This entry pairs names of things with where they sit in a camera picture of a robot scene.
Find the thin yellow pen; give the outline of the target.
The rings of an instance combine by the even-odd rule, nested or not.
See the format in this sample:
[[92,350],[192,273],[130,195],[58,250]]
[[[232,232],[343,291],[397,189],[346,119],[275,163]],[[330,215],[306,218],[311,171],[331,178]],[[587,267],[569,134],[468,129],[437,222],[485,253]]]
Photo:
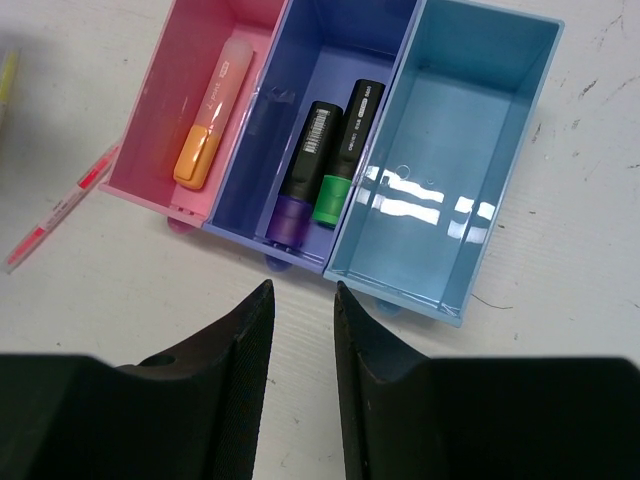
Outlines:
[[1,49],[0,71],[0,123],[4,122],[18,70],[20,51],[15,48]]

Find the black marker green cap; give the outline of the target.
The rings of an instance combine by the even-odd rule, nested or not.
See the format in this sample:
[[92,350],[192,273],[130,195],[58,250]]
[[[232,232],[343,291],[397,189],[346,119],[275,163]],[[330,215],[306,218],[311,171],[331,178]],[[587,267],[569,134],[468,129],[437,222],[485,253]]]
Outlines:
[[377,81],[355,83],[312,214],[315,222],[337,225],[384,91]]

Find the thin pink pen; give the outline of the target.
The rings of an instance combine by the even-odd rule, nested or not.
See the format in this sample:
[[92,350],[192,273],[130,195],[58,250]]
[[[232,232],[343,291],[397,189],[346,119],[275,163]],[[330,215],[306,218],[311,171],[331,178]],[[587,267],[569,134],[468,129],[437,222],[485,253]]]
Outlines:
[[110,146],[100,158],[77,180],[69,192],[16,245],[2,263],[7,274],[16,270],[75,209],[75,207],[103,180],[119,152],[118,143]]

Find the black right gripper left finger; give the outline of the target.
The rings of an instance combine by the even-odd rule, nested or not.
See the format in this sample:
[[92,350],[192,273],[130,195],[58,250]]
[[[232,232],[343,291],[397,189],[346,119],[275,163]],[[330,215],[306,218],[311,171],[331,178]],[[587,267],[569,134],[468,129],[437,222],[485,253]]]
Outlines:
[[237,307],[136,365],[1,358],[5,479],[249,479],[275,323],[265,281]]

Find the orange highlighter pink cap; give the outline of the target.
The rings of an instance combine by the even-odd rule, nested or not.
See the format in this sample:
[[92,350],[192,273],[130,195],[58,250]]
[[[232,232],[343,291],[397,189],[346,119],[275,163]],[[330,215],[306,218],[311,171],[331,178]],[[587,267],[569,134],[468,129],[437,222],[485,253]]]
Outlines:
[[246,40],[231,37],[225,42],[174,167],[173,179],[182,187],[204,186],[252,57]]

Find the black marker purple cap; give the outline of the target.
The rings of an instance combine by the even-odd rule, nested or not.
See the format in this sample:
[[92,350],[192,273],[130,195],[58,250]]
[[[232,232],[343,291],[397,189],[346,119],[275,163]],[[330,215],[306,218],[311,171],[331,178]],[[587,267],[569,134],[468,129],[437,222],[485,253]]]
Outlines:
[[267,228],[267,238],[297,249],[306,235],[343,109],[314,101],[308,111]]

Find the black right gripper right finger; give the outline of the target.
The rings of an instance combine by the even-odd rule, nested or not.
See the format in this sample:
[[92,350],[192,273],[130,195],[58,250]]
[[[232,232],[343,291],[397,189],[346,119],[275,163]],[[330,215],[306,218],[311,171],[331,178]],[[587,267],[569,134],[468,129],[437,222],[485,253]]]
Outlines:
[[344,284],[334,341],[350,479],[635,479],[639,370],[622,358],[430,358]]

